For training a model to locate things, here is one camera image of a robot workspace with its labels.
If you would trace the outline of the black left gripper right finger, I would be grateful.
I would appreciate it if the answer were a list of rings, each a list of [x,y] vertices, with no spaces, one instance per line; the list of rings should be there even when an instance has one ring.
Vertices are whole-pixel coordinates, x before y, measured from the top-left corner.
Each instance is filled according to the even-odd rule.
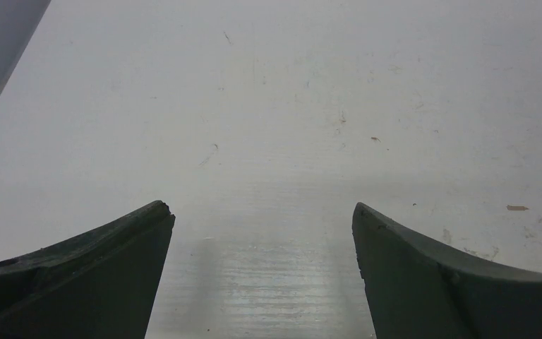
[[[352,233],[379,338],[542,338],[542,273],[472,256],[364,203]]]

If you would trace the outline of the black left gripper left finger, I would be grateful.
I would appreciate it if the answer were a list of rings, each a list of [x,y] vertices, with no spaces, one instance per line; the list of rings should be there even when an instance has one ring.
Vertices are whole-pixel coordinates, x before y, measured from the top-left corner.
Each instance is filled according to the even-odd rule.
[[[174,221],[153,201],[0,261],[0,338],[144,338]]]

